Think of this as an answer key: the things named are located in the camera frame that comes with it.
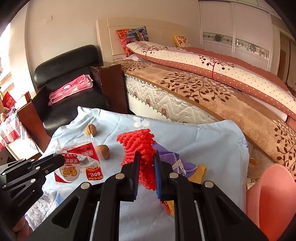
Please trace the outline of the left hand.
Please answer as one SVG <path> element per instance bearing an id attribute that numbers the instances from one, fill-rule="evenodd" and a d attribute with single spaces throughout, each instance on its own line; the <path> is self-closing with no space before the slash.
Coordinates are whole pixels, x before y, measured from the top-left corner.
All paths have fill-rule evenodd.
<path id="1" fill-rule="evenodd" d="M 16 226 L 13 228 L 13 232 L 16 236 L 16 240 L 18 241 L 26 241 L 29 236 L 32 234 L 33 230 L 32 228 L 29 226 L 27 220 L 25 219 L 25 217 L 23 216 L 18 223 L 16 224 Z"/>

